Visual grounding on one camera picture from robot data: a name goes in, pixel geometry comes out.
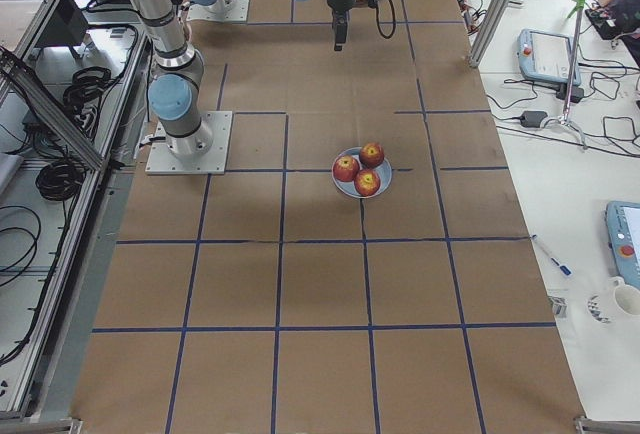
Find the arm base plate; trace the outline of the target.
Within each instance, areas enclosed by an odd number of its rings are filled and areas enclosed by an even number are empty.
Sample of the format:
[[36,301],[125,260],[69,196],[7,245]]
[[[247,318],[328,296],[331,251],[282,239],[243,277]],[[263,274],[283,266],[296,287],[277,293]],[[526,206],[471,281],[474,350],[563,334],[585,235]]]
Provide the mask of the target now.
[[250,0],[189,0],[187,20],[219,23],[247,21]]
[[168,135],[158,123],[145,172],[148,175],[223,175],[226,170],[233,113],[204,111],[199,129],[189,137]]

